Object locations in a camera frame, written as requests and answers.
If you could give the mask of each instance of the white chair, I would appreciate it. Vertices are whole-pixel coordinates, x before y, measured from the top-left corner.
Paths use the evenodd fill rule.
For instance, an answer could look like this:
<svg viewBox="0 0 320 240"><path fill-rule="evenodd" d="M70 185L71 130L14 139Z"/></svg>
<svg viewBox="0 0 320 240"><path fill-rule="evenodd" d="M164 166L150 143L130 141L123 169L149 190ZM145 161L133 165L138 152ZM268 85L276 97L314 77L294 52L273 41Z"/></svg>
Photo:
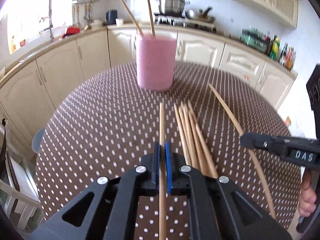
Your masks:
<svg viewBox="0 0 320 240"><path fill-rule="evenodd" d="M6 170L10 185L0 180L0 189L8 194L4 205L4 212L10 217L12 208L16 203L14 212L21 214L17 229L24 230L30 217L32 217L37 208L40 208L39 197L37 194L36 184L28 169L28 165L22 159L23 166L15 162L7 153L6 154Z"/></svg>

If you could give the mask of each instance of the table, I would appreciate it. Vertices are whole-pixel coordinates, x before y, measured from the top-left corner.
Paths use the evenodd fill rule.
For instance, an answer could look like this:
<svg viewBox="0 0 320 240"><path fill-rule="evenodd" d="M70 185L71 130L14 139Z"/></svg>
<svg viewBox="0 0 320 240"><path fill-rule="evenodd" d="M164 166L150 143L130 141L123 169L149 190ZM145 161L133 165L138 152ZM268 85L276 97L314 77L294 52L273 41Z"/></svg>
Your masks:
<svg viewBox="0 0 320 240"><path fill-rule="evenodd" d="M229 176L264 210L267 202L255 167L239 144L228 115L210 91L211 83L244 132L288 136L273 107L236 76L207 66L177 62L167 92L141 89L136 65L127 63L100 73L76 88L49 120L37 156L39 198L48 219L100 176L123 175L153 151L159 139L159 104L165 103L166 139L182 154L173 104L191 100L219 175ZM277 221L288 228L299 196L300 168L268 152L256 154L269 183ZM189 239L185 196L167 197L168 239ZM141 197L135 239L158 237L157 197Z"/></svg>

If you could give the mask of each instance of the metal screw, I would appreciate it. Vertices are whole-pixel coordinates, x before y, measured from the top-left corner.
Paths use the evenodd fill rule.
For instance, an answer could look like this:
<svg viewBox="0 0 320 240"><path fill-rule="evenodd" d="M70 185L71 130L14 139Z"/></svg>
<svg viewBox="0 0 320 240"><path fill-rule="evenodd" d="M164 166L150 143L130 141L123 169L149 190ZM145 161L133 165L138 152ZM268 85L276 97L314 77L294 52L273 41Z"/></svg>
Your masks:
<svg viewBox="0 0 320 240"><path fill-rule="evenodd" d="M136 172L137 173L144 173L146 171L146 167L145 166L138 166L136 167Z"/></svg>
<svg viewBox="0 0 320 240"><path fill-rule="evenodd" d="M183 165L183 166L181 166L180 170L183 172L189 172L189 171L191 171L191 167L188 165Z"/></svg>
<svg viewBox="0 0 320 240"><path fill-rule="evenodd" d="M220 177L219 177L219 181L220 181L221 183L228 183L229 180L230 180L230 179L229 179L227 176L220 176Z"/></svg>
<svg viewBox="0 0 320 240"><path fill-rule="evenodd" d="M97 182L100 185L106 184L108 182L108 178L107 177L100 177L100 178L97 179Z"/></svg>

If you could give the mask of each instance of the stove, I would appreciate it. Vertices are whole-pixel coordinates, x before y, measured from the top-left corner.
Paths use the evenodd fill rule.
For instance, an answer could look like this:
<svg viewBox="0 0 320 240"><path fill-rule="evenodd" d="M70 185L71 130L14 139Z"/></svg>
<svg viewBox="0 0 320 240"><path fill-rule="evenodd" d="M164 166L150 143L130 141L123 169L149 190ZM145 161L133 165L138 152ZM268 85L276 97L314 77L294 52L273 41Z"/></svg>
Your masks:
<svg viewBox="0 0 320 240"><path fill-rule="evenodd" d="M209 33L217 33L217 29L214 26L214 24L201 22L201 21L195 21L187 19L183 16L181 17L173 17L173 16L166 16L166 15L155 15L155 24L160 25L172 25L172 26L181 26L184 28L191 28L196 30L201 30Z"/></svg>

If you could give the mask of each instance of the countertop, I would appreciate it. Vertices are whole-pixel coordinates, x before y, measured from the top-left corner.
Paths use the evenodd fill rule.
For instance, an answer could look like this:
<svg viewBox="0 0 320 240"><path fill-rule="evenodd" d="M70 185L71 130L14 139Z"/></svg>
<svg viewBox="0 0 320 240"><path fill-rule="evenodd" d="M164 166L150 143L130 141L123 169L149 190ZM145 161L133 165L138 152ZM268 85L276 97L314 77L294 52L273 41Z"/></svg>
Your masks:
<svg viewBox="0 0 320 240"><path fill-rule="evenodd" d="M142 29L146 29L150 27L150 23L149 22L141 22L140 26ZM40 57L41 55L45 54L46 52L48 52L51 49L54 49L56 47L59 47L69 41L73 41L75 39L78 39L80 37L84 37L96 32L100 32L100 31L104 31L104 30L114 30L114 29L121 29L121 28L135 28L134 24L124 24L122 26L116 26L116 25L112 25L112 26L103 26L101 28L97 28L95 30L87 30L85 32L80 32L78 34L74 34L72 36L69 36L67 38L64 39L58 39L56 41L54 41L53 43L44 43L43 47L39 46L40 49L34 51L33 53L29 54L29 55L25 55L25 58L23 60L14 62L13 64L9 65L8 67L5 67L5 74L4 76L0 79L0 88L15 74L17 73L20 69L22 69L23 67L25 67L26 65L28 65L30 62L32 62L33 60L35 60L36 58ZM278 66L279 69L281 71L283 71L284 73L286 73L287 75L291 76L293 79L296 79L297 77L297 73L295 71L288 71L287 69L285 69L284 67L282 67L280 64L278 64L278 62L272 60L271 58L269 58L268 56L264 55L263 53L250 48L249 46L246 46L238 41L232 40L228 37L222 36L222 35L217 35L217 34L213 34L213 33L208 33L208 32L204 32L204 31L200 31L200 30L195 30L195 29L190 29L190 28L183 28L183 27L179 27L179 26L171 26L171 25L155 25L155 28L157 30L164 30L164 31L177 31L177 32L184 32L184 33L189 33L189 34L193 34L193 35L197 35L197 36L203 36L203 37L207 37L207 38L212 38L215 40L219 40L219 41L223 41L225 43L234 45L236 47L238 47L239 49L242 49L244 51L247 51L248 53L254 54L257 57L261 57L264 60L266 60L267 62Z"/></svg>

